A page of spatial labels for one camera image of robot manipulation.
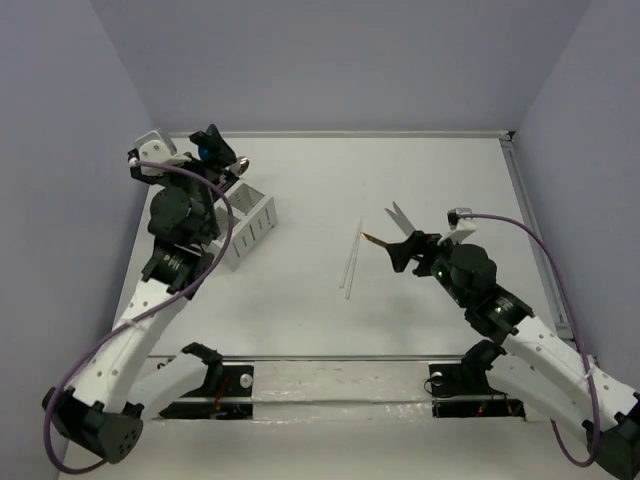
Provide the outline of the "blue metallic spoon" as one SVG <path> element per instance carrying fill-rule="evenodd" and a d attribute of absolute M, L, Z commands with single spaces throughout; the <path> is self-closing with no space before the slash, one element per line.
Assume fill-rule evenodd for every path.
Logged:
<path fill-rule="evenodd" d="M 202 161 L 206 161 L 209 158 L 209 150 L 205 147 L 199 147 L 198 155 Z"/>

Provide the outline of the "silver spoon pink handle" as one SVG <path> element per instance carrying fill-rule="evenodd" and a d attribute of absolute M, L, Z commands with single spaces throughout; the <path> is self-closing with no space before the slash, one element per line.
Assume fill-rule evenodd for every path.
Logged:
<path fill-rule="evenodd" d="M 236 158 L 236 162 L 233 165 L 234 173 L 236 176 L 242 176 L 250 166 L 250 159 L 246 156 L 239 156 Z"/>

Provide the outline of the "clear chopstick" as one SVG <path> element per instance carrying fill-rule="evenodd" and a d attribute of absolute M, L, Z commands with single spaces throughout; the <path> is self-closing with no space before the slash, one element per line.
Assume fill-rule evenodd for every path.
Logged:
<path fill-rule="evenodd" d="M 362 236 L 360 235 L 360 238 L 358 239 L 358 245 L 356 247 L 355 250 L 355 257 L 354 257 L 354 262 L 351 265 L 349 274 L 348 274 L 348 279 L 347 282 L 344 286 L 345 289 L 345 299 L 349 300 L 351 298 L 352 295 L 352 289 L 353 289 L 353 284 L 354 284 L 354 280 L 355 280 L 355 273 L 356 273 L 356 265 L 357 265 L 357 260 L 358 260 L 358 254 L 359 254 L 359 246 L 360 246 L 360 241 L 362 239 Z"/>
<path fill-rule="evenodd" d="M 340 289 L 344 288 L 344 286 L 345 286 L 345 284 L 347 282 L 347 279 L 348 279 L 348 274 L 349 274 L 351 265 L 354 262 L 354 257 L 356 255 L 355 254 L 355 250 L 356 250 L 356 247 L 358 245 L 358 239 L 360 238 L 360 233 L 361 233 L 361 229 L 362 229 L 362 223 L 363 223 L 363 216 L 360 216 L 359 221 L 358 221 L 358 225 L 356 227 L 356 231 L 355 231 L 355 234 L 354 234 L 351 250 L 350 250 L 349 256 L 347 258 L 347 262 L 346 262 L 346 265 L 345 265 L 345 268 L 344 268 L 344 271 L 343 271 L 343 275 L 342 275 L 342 278 L 341 278 L 341 281 L 340 281 L 340 284 L 339 284 L 339 288 Z"/>

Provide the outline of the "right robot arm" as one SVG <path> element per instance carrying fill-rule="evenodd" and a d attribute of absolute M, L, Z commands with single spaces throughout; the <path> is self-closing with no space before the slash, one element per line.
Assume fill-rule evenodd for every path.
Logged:
<path fill-rule="evenodd" d="M 574 434 L 613 477 L 638 476 L 638 391 L 582 358 L 501 287 L 497 265 L 484 248 L 415 231 L 386 251 L 397 273 L 417 261 L 414 275 L 434 278 L 482 336 L 461 363 L 468 390 L 489 387 L 517 397 Z"/>

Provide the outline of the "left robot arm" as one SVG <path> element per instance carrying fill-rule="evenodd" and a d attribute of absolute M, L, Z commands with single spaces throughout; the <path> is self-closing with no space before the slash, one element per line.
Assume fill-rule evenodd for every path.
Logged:
<path fill-rule="evenodd" d="M 139 376 L 164 330 L 232 243 L 234 222 L 220 226 L 215 203 L 229 201 L 225 192 L 239 179 L 242 163 L 215 125 L 189 139 L 198 148 L 195 155 L 178 153 L 159 131 L 139 138 L 128 153 L 132 177 L 161 188 L 150 206 L 153 251 L 113 329 L 43 399 L 44 448 L 63 473 L 81 471 L 59 460 L 53 430 L 102 464 L 115 464 L 137 444 L 144 424 L 174 400 L 226 386 L 222 356 L 198 343 L 150 376 Z"/>

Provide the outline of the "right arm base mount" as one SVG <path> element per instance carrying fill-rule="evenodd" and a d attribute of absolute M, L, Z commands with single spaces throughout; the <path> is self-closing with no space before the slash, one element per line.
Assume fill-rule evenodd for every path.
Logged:
<path fill-rule="evenodd" d="M 522 401 L 492 389 L 484 380 L 464 378 L 460 363 L 430 364 L 423 389 L 437 419 L 526 418 Z"/>

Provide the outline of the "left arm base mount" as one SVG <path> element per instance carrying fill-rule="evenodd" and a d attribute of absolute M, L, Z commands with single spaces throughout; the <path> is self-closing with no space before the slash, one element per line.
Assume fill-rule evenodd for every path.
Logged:
<path fill-rule="evenodd" d="M 203 383 L 159 413 L 166 420 L 250 420 L 254 366 L 227 364 L 223 356 L 203 344 L 191 343 L 181 353 L 193 354 L 208 370 Z"/>

